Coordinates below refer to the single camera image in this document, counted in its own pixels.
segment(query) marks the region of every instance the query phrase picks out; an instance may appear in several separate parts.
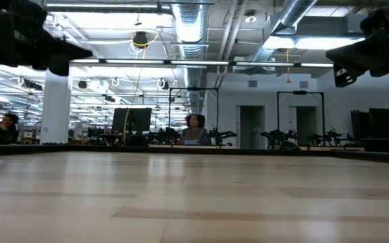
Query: person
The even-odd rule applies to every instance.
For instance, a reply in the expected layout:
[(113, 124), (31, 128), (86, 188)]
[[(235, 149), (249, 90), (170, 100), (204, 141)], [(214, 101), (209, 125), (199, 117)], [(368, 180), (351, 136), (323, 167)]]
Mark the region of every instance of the person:
[(16, 124), (19, 117), (14, 114), (5, 114), (0, 123), (0, 144), (11, 144), (18, 141), (19, 132), (16, 130)]
[(188, 128), (181, 132), (181, 144), (202, 144), (211, 145), (211, 139), (208, 137), (208, 132), (205, 127), (205, 116), (189, 115), (186, 117)]

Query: ceiling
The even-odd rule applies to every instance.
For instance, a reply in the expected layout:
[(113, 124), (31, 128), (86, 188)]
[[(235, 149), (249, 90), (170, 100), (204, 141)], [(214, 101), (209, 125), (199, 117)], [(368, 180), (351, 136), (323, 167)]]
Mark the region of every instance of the ceiling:
[[(385, 5), (389, 1), (377, 1), (378, 5)], [(138, 5), (145, 1), (57, 1), (50, 3), (126, 3)], [(206, 59), (219, 59), (219, 50), (222, 37), (225, 34), (224, 26), (229, 18), (232, 1), (218, 0), (215, 4), (207, 5), (207, 38), (205, 45)], [(267, 16), (274, 15), (281, 10), (282, 0), (277, 1), (249, 1), (246, 10), (254, 10), (256, 21), (241, 22), (236, 40), (230, 52), (230, 59), (235, 57), (248, 57), (263, 44), (263, 29)], [(342, 17), (349, 13), (361, 13), (370, 10), (373, 6), (368, 1), (347, 0), (319, 0), (306, 16)], [(165, 14), (152, 13), (98, 13), (92, 8), (89, 12), (50, 12), (50, 17), (44, 28), (52, 35), (64, 37), (71, 43), (93, 51), (96, 58), (103, 59), (179, 59), (179, 40), (177, 38), (175, 21), (173, 17)], [(135, 53), (131, 49), (131, 39), (136, 31), (145, 31), (149, 41), (153, 41), (145, 52)], [(276, 61), (330, 63), (325, 57), (324, 50), (289, 49), (275, 51)], [(307, 74), (317, 78), (329, 69), (321, 68), (279, 68), (274, 71), (277, 76), (282, 74)], [(230, 72), (227, 84), (231, 86), (237, 75)], [(43, 106), (43, 91), (22, 88), (23, 80), (35, 82), (45, 86), (45, 72), (34, 71), (30, 67), (6, 67), (0, 65), (0, 115), (6, 112), (20, 114), (24, 124), (39, 124), (41, 120), (41, 107)], [(103, 126), (111, 124), (113, 109), (127, 105), (143, 105), (154, 107), (154, 122), (152, 126), (160, 126), (167, 121), (168, 90), (159, 86), (161, 80), (166, 81), (170, 87), (186, 87), (184, 81), (184, 68), (180, 67), (99, 67), (99, 66), (73, 66), (70, 68), (70, 78), (73, 82), (72, 110), (70, 114), (71, 126), (76, 123), (96, 124)], [(79, 88), (79, 81), (87, 81), (87, 88)], [(240, 84), (235, 83), (233, 90), (238, 90)], [(105, 101), (102, 94), (115, 98), (114, 103)], [(172, 122), (175, 126), (184, 124), (184, 116), (190, 112), (184, 92), (179, 93), (173, 103)]]

